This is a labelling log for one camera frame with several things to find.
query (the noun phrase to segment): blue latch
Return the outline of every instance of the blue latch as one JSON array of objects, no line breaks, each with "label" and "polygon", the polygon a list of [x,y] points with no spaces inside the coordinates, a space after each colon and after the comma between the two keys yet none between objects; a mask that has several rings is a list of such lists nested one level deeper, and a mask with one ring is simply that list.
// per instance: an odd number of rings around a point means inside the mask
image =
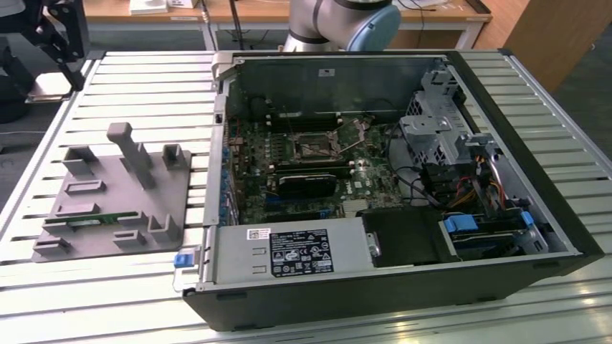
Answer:
[{"label": "blue latch", "polygon": [[535,222],[533,221],[531,214],[527,211],[523,211],[519,213],[519,217],[522,217],[522,221],[525,222],[525,225],[530,227]]},{"label": "blue latch", "polygon": [[447,233],[451,233],[454,231],[478,230],[478,225],[475,224],[475,220],[471,215],[450,215],[443,220],[443,226],[446,227]]},{"label": "blue latch", "polygon": [[193,254],[177,254],[174,256],[174,268],[193,267]]}]

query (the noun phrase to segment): green circuit board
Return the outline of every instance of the green circuit board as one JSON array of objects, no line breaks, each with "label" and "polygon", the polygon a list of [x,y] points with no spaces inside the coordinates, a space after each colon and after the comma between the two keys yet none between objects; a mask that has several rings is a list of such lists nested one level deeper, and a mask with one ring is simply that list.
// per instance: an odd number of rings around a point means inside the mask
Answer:
[{"label": "green circuit board", "polygon": [[[271,133],[261,123],[243,123],[230,129],[239,133],[241,145],[234,153],[233,171],[241,189],[239,223],[259,224],[287,219],[334,219],[346,217],[342,203],[355,201],[366,208],[395,207],[402,204],[401,194],[383,157],[383,129],[371,125],[365,131],[354,129],[354,120],[342,117],[334,133]],[[335,151],[325,144],[335,140]],[[345,161],[350,172],[337,178],[333,195],[319,199],[282,201],[273,192],[277,174],[269,166],[297,161]]]}]

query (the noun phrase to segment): aluminum table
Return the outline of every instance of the aluminum table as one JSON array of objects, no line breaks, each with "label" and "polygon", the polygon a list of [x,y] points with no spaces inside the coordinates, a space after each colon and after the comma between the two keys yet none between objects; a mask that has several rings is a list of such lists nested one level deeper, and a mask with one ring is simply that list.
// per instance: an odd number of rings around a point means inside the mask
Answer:
[{"label": "aluminum table", "polygon": [[[70,145],[117,154],[109,123],[129,121],[149,152],[194,153],[183,247],[199,244],[214,92],[211,52],[107,52],[65,102],[0,215],[2,343],[579,343],[612,340],[612,167],[514,57],[462,52],[606,256],[505,300],[263,330],[217,333],[179,298],[173,252],[34,264],[33,241]],[[482,131],[485,123],[475,116]]]}]

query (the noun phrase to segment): power supply label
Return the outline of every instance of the power supply label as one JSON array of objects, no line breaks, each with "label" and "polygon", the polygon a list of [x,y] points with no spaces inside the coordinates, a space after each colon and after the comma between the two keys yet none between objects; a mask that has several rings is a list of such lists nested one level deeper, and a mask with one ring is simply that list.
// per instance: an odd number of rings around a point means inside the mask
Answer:
[{"label": "power supply label", "polygon": [[270,233],[269,259],[274,277],[333,272],[326,229]]}]

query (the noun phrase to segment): gray plastic holder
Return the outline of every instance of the gray plastic holder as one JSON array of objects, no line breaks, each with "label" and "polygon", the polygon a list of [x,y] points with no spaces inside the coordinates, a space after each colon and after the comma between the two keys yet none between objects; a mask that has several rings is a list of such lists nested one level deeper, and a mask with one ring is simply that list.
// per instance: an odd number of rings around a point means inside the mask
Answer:
[{"label": "gray plastic holder", "polygon": [[178,144],[147,153],[129,123],[111,123],[106,137],[121,156],[95,157],[70,147],[67,168],[31,260],[54,262],[163,252],[182,244],[190,152]]}]

